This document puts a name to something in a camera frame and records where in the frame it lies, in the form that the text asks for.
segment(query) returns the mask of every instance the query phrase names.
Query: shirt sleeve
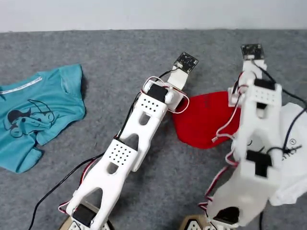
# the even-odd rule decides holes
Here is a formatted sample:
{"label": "shirt sleeve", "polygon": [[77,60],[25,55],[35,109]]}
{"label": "shirt sleeve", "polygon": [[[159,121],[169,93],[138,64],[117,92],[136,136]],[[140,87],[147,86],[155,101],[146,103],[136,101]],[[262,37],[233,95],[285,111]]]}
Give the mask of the shirt sleeve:
{"label": "shirt sleeve", "polygon": [[36,140],[44,145],[55,138],[69,123],[81,120],[85,115],[85,106],[81,94],[82,69],[80,65],[59,68],[61,95],[52,101],[55,120],[49,129],[37,133]]}

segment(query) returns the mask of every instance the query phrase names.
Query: white robotic arm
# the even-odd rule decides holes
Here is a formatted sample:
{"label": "white robotic arm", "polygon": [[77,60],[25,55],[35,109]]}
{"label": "white robotic arm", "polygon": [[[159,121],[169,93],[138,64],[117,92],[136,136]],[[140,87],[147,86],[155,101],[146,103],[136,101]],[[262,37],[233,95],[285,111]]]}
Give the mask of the white robotic arm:
{"label": "white robotic arm", "polygon": [[[146,81],[120,136],[112,140],[104,156],[89,171],[67,205],[66,212],[80,229],[102,229],[130,171],[136,172],[144,160],[166,112],[175,112],[185,96],[181,89],[197,63],[197,59],[182,53],[174,63],[168,82],[163,82],[157,77],[150,77]],[[149,117],[145,125],[140,123],[143,116]],[[138,135],[137,149],[125,144],[132,135]],[[103,190],[103,196],[100,209],[94,211],[84,203],[86,197],[98,188]]]}
{"label": "white robotic arm", "polygon": [[[251,50],[251,46],[248,55],[261,53],[261,47]],[[254,136],[267,148],[282,146],[282,87],[261,79],[261,70],[253,62],[264,69],[266,65],[263,56],[260,59],[255,56],[244,60],[243,73],[235,90],[228,90],[229,105],[238,101],[241,106],[240,125],[232,145],[237,166],[207,206],[208,221],[230,228],[246,226],[252,221],[265,208],[281,182],[282,152],[279,149],[269,153],[267,149],[248,149],[248,141]]]}

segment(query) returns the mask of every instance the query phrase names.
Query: blue shirt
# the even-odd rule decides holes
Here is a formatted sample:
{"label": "blue shirt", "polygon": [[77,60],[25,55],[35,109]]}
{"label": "blue shirt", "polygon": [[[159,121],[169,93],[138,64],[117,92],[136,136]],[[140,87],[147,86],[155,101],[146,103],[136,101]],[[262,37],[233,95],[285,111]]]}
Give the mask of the blue shirt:
{"label": "blue shirt", "polygon": [[36,142],[46,144],[84,117],[81,78],[81,66],[71,65],[0,86],[0,167],[29,170],[42,156]]}

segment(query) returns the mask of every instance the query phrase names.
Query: black wire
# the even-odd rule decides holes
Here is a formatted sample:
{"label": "black wire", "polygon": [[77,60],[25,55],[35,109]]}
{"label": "black wire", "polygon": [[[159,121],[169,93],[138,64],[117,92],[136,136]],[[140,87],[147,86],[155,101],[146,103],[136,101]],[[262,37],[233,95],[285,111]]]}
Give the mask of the black wire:
{"label": "black wire", "polygon": [[28,230],[30,230],[32,227],[33,227],[33,224],[34,224],[34,219],[35,219],[35,215],[36,215],[36,211],[37,211],[37,208],[38,206],[51,194],[53,193],[54,190],[56,190],[64,181],[67,180],[68,177],[70,177],[77,169],[79,169],[82,165],[86,164],[87,162],[90,162],[90,161],[93,161],[93,160],[96,160],[100,157],[102,157],[104,155],[105,152],[103,153],[100,153],[99,155],[95,156],[95,157],[92,157],[92,158],[89,158],[83,162],[81,162],[80,164],[78,164],[73,170],[71,170],[60,182],[58,182],[49,192],[46,193],[46,195],[44,195],[43,198],[41,198],[37,204],[35,205],[35,208],[34,208],[34,211],[33,211],[33,215],[32,215],[32,220],[31,220],[31,224],[30,224],[30,227]]}
{"label": "black wire", "polygon": [[217,227],[211,221],[210,221],[210,224],[215,228],[215,230],[217,230]]}
{"label": "black wire", "polygon": [[120,138],[122,132],[124,131],[124,128],[126,127],[126,124],[127,124],[127,122],[128,122],[128,119],[129,119],[129,117],[130,117],[130,115],[131,115],[131,113],[132,113],[132,111],[133,111],[133,109],[134,109],[134,105],[135,105],[135,103],[137,102],[137,100],[138,100],[140,94],[141,94],[141,92],[139,92],[139,93],[135,96],[134,101],[133,101],[133,103],[131,104],[130,109],[129,109],[129,111],[128,111],[128,114],[127,114],[127,116],[126,116],[126,119],[125,119],[125,121],[124,121],[124,124],[123,124],[122,128],[120,129],[119,133],[117,134],[117,136],[115,137],[116,140],[118,140],[118,139]]}
{"label": "black wire", "polygon": [[[258,68],[259,68],[259,69],[260,69],[260,70],[261,70],[261,71],[262,71],[262,72],[263,72],[273,83],[276,83],[276,80],[268,73],[268,71],[266,71],[266,70],[263,69],[262,67],[256,65],[256,63],[255,63],[254,61],[252,61],[252,63],[253,63],[255,66],[257,66],[257,67],[258,67]],[[268,154],[270,151],[274,150],[274,149],[278,149],[278,150],[281,150],[283,153],[287,153],[288,151],[291,151],[291,150],[293,150],[293,149],[299,149],[299,148],[302,147],[302,146],[300,145],[300,146],[298,146],[298,147],[296,147],[296,148],[293,148],[293,149],[286,149],[286,148],[287,148],[288,139],[289,139],[289,136],[290,136],[290,132],[291,132],[293,126],[294,126],[294,123],[296,122],[296,120],[297,120],[305,111],[307,111],[307,102],[306,102],[304,99],[300,98],[299,96],[296,96],[296,95],[294,95],[293,93],[290,93],[288,90],[285,90],[284,88],[283,88],[283,92],[286,93],[287,95],[289,95],[290,97],[295,98],[295,99],[301,101],[301,102],[305,105],[305,108],[304,108],[298,115],[296,115],[296,117],[295,117],[295,118],[293,119],[293,121],[291,122],[291,124],[290,124],[290,126],[289,126],[289,128],[288,128],[288,130],[287,130],[286,137],[285,137],[284,142],[283,142],[283,147],[282,147],[282,148],[280,148],[280,147],[271,147],[271,148],[268,149],[267,154]],[[263,221],[263,211],[260,213],[260,216],[259,216],[259,230],[262,230],[262,221]]]}
{"label": "black wire", "polygon": [[[255,66],[257,66],[273,83],[276,83],[276,80],[266,71],[266,70],[264,70],[262,67],[260,67],[260,66],[258,66],[258,65],[256,65],[256,63],[253,61],[253,64],[255,65]],[[295,98],[295,99],[297,99],[297,100],[299,100],[299,101],[301,101],[304,105],[305,105],[305,108],[293,119],[293,121],[291,122],[291,124],[290,124],[290,126],[289,126],[289,128],[288,128],[288,131],[287,131],[287,133],[286,133],[286,137],[285,137],[285,139],[284,139],[284,142],[283,142],[283,148],[282,148],[282,151],[283,152],[286,152],[286,147],[287,147],[287,143],[288,143],[288,139],[289,139],[289,136],[290,136],[290,132],[291,132],[291,130],[292,130],[292,128],[293,128],[293,126],[294,126],[294,123],[296,122],[296,120],[304,113],[304,112],[306,112],[307,111],[307,102],[304,100],[304,99],[302,99],[302,98],[300,98],[299,96],[296,96],[296,95],[294,95],[293,93],[290,93],[289,91],[287,91],[287,90],[285,90],[284,88],[283,88],[283,92],[284,93],[286,93],[287,95],[289,95],[290,97],[293,97],[293,98]]]}
{"label": "black wire", "polygon": [[162,78],[162,77],[165,76],[166,74],[171,73],[171,72],[174,72],[174,71],[176,71],[177,69],[178,69],[178,67],[177,67],[176,69],[172,69],[172,70],[166,71],[166,72],[164,72],[163,74],[161,74],[158,78]]}
{"label": "black wire", "polygon": [[263,223],[263,211],[259,215],[259,230],[262,230],[262,223]]}
{"label": "black wire", "polygon": [[[158,78],[162,78],[162,77],[165,76],[166,74],[171,73],[171,72],[174,72],[174,71],[176,71],[177,69],[178,69],[178,67],[177,67],[176,69],[168,70],[168,71],[164,72],[163,74],[161,74]],[[119,138],[120,138],[122,132],[124,131],[124,128],[125,128],[125,126],[126,126],[126,124],[127,124],[127,122],[128,122],[128,119],[129,119],[129,117],[130,117],[130,115],[131,115],[131,113],[132,113],[132,111],[133,111],[133,109],[134,109],[134,105],[135,105],[135,103],[137,102],[140,93],[141,93],[141,92],[139,92],[139,93],[136,95],[136,97],[134,98],[134,101],[133,101],[133,103],[132,103],[131,106],[130,106],[130,109],[129,109],[129,111],[128,111],[128,114],[127,114],[127,116],[126,116],[126,119],[125,119],[125,121],[124,121],[124,124],[123,124],[122,128],[120,129],[119,133],[117,134],[117,136],[115,137],[116,140],[119,140]]]}

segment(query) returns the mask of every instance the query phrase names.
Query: red fabric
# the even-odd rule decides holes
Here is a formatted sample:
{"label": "red fabric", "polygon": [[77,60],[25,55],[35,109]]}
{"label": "red fabric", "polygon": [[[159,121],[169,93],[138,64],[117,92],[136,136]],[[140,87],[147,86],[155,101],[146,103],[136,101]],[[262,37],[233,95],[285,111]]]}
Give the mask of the red fabric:
{"label": "red fabric", "polygon": [[[177,111],[185,108],[184,102]],[[212,92],[190,98],[190,104],[181,114],[173,114],[173,120],[179,140],[188,145],[200,148],[212,148],[228,138],[221,137],[215,142],[216,131],[231,117],[234,107],[228,107],[228,93]],[[231,123],[220,134],[234,134],[239,127],[241,110],[238,108]]]}

